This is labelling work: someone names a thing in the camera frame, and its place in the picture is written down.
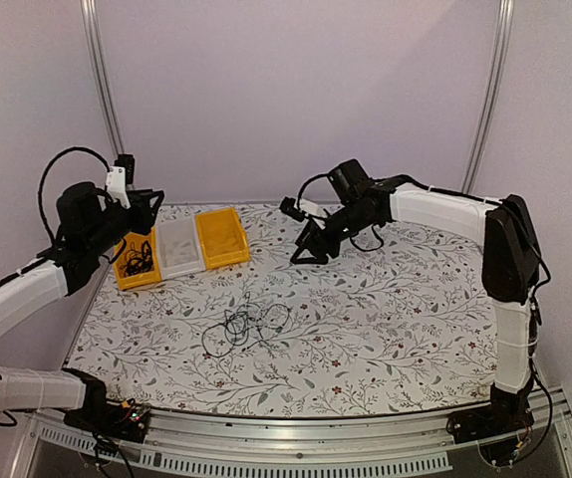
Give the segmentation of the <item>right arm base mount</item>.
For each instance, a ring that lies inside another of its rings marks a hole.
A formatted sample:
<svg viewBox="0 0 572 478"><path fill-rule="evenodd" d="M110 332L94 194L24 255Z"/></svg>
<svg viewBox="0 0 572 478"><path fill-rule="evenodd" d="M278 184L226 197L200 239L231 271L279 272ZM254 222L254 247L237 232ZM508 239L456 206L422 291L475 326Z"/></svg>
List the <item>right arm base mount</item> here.
<svg viewBox="0 0 572 478"><path fill-rule="evenodd" d="M529 410L529 391L509 393L493 385L489 405L456 411L447 417L446 431L456 444L478 441L505 433L515 433L534 424ZM483 460L495 467L512 465L519 457L524 441L512 435L480 447Z"/></svg>

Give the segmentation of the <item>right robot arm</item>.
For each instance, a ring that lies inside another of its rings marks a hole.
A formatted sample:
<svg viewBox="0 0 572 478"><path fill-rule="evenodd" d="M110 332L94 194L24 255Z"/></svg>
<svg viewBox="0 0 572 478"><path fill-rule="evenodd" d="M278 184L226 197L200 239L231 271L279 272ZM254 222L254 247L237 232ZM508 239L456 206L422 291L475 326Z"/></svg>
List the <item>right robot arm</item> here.
<svg viewBox="0 0 572 478"><path fill-rule="evenodd" d="M419 183L406 174L372 178L357 159L325 173L341 207L330 213L301 195L280 204L304 223L291 256L293 264L324 265L341 244L361 231L407 222L461 236L483 254L481 282L497 319L497 370L482 425L502 434L521 415L518 400L534 383L533 354L540 325L538 290L551 275L542 258L524 199L511 194L488 199Z"/></svg>

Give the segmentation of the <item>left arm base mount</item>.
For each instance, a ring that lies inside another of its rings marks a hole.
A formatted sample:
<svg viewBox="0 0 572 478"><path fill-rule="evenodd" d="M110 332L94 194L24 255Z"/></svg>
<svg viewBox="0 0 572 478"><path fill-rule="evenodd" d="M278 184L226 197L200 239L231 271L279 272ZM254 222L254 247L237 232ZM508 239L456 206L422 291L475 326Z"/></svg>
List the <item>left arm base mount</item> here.
<svg viewBox="0 0 572 478"><path fill-rule="evenodd" d="M110 403L106 385L86 372L73 368L64 368L64 372L78 378L86 387L82 407L65 411L66 425L114 439L144 442L148 413L138 408L132 399L127 406Z"/></svg>

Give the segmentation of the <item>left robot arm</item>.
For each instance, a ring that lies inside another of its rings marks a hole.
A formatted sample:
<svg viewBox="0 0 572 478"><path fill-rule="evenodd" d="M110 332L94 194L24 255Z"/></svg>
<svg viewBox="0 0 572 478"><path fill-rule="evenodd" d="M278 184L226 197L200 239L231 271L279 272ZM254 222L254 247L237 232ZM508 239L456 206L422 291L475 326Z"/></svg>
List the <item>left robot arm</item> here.
<svg viewBox="0 0 572 478"><path fill-rule="evenodd" d="M91 181L68 187L56 202L60 226L54 244L24 268L0 280L0 338L47 305L84 288L101 258L130 233L147 235L163 202L161 190L111 195ZM0 412L70 410L95 432L115 424L105 384L72 369L0 367Z"/></svg>

